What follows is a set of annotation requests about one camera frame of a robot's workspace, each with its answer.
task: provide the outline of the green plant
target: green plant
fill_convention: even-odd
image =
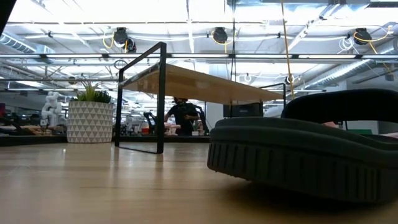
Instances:
[[[78,93],[77,98],[72,98],[70,101],[92,101],[98,103],[111,102],[111,97],[107,91],[95,91],[101,83],[92,85],[91,82],[82,82],[82,84],[86,91]]]

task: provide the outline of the black shirt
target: black shirt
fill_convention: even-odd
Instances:
[[[177,129],[176,133],[178,135],[192,135],[193,131],[193,122],[189,119],[185,119],[185,115],[189,116],[198,116],[194,107],[189,106],[188,104],[184,103],[182,105],[175,105],[173,106],[170,111],[167,113],[169,116],[174,115],[175,124],[181,126],[181,129]]]

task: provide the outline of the person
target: person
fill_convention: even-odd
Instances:
[[[175,105],[164,118],[164,121],[167,122],[169,117],[174,115],[175,124],[181,126],[181,128],[175,131],[178,136],[192,136],[193,121],[199,120],[199,116],[194,105],[187,103],[187,101],[187,99],[175,97]]]

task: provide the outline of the white planter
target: white planter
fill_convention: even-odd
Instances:
[[[69,102],[68,142],[112,141],[113,105],[89,101]]]

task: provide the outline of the white robot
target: white robot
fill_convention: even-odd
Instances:
[[[42,109],[41,127],[56,126],[58,124],[58,115],[62,112],[62,105],[59,103],[58,92],[49,92],[45,97],[45,104]]]

